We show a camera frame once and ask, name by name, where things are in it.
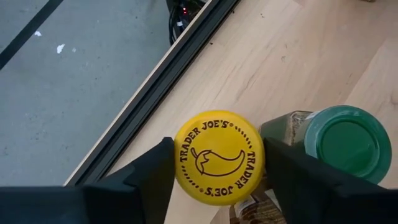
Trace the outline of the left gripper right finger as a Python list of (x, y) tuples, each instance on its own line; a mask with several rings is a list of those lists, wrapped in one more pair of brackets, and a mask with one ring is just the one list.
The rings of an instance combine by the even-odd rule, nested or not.
[(385, 189), (265, 139), (267, 181), (288, 224), (398, 224), (398, 189)]

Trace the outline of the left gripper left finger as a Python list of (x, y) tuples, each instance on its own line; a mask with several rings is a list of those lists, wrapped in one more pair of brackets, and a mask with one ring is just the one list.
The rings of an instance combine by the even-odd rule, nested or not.
[(174, 141), (93, 183), (0, 187), (0, 224), (163, 224), (174, 186)]

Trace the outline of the yellow-lid spice jar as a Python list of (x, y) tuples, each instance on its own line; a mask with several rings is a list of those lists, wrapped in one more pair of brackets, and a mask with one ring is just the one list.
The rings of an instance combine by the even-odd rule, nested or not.
[(265, 150), (257, 129), (225, 110), (189, 119), (174, 138), (175, 177), (184, 191), (208, 205), (232, 205), (259, 185)]

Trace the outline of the green-lid oregano jar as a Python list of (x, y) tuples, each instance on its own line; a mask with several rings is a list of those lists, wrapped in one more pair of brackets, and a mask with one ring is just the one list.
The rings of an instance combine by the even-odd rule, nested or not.
[(384, 126), (354, 106), (293, 111), (261, 124), (259, 134), (374, 184), (391, 166), (392, 146)]

